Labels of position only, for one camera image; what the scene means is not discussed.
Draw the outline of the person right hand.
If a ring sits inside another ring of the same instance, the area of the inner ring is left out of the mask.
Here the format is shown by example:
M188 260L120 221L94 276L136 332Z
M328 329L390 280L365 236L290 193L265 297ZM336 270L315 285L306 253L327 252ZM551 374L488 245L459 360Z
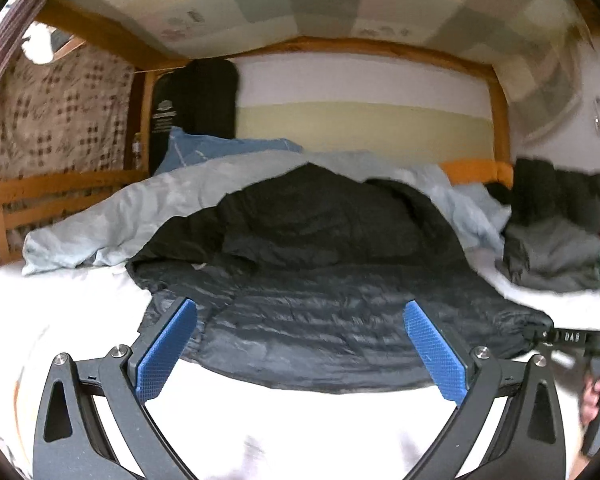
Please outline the person right hand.
M600 378L594 379L591 374L584 378L584 388L580 399L580 422L583 427L588 426L600 411Z

